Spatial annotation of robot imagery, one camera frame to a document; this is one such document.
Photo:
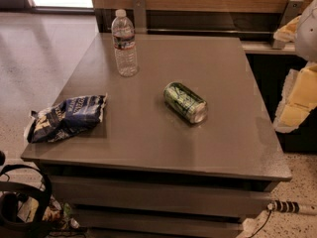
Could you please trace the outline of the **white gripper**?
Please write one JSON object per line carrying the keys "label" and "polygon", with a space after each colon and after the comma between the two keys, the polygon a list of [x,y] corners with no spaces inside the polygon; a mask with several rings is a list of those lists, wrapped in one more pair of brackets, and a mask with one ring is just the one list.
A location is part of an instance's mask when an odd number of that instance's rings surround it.
{"label": "white gripper", "polygon": [[283,27],[277,29],[273,38],[285,43],[295,39],[296,54],[312,61],[301,70],[291,69],[285,78],[277,105],[273,127],[276,132],[290,133],[317,107],[317,0]]}

